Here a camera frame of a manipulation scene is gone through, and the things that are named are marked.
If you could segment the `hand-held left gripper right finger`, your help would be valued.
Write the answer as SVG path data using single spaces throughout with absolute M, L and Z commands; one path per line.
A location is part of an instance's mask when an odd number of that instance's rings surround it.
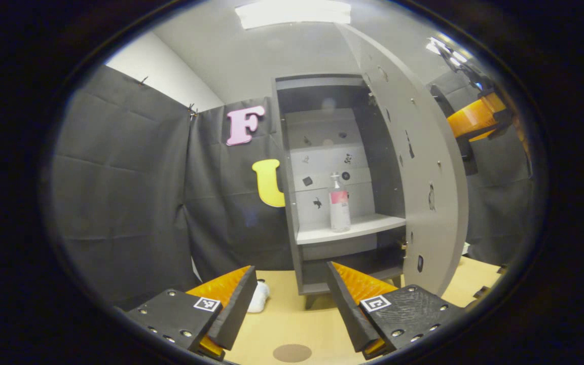
M 333 261 L 326 283 L 355 352 L 366 360 L 415 347 L 466 313 L 420 286 L 398 288 Z

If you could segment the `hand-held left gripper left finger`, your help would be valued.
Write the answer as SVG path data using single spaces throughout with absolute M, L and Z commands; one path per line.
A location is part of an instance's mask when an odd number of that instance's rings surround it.
M 188 291 L 166 289 L 125 316 L 152 337 L 222 361 L 234 346 L 257 283 L 255 267 L 245 266 Z

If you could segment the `round brown coaster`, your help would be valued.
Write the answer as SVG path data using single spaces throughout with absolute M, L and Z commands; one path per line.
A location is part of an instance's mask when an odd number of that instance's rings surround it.
M 311 356 L 311 348 L 301 344 L 283 344 L 273 350 L 273 357 L 285 363 L 304 362 Z

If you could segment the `grey cabinet door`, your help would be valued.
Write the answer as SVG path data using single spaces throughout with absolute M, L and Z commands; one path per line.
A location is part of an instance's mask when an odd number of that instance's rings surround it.
M 338 25 L 387 122 L 403 183 L 408 246 L 404 277 L 442 296 L 459 265 L 469 198 L 450 125 L 410 68 L 363 32 Z

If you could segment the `white pump bottle red label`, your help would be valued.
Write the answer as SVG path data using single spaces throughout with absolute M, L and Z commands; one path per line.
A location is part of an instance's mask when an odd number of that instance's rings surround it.
M 349 194 L 341 182 L 338 172 L 331 173 L 331 187 L 328 197 L 331 204 L 331 230 L 334 233 L 350 230 Z

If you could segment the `crumpled white paper ball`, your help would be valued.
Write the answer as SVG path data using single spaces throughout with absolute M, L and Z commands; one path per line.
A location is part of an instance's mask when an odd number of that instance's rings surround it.
M 266 302 L 270 296 L 269 285 L 264 279 L 257 280 L 257 287 L 253 291 L 253 296 L 248 306 L 248 313 L 260 313 L 264 310 Z

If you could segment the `small ceiling light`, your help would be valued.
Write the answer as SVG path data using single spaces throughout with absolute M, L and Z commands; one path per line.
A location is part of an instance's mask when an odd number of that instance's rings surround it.
M 448 66 L 459 68 L 468 62 L 466 56 L 450 48 L 445 42 L 429 37 L 426 49 L 442 58 Z

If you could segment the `black backdrop cloth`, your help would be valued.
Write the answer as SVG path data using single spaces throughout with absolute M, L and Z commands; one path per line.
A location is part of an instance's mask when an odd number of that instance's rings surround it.
M 189 289 L 243 266 L 291 270 L 283 152 L 271 95 L 201 113 L 101 65 L 70 97 L 51 161 L 60 247 L 86 284 L 130 309 L 169 288 Z M 512 263 L 535 224 L 527 155 L 510 127 L 470 143 L 466 176 L 475 229 L 500 233 Z

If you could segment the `large ceiling light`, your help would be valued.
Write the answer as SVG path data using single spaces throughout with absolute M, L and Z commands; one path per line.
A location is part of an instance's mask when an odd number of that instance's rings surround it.
M 259 0 L 234 10 L 245 29 L 287 23 L 349 24 L 351 5 L 336 0 Z

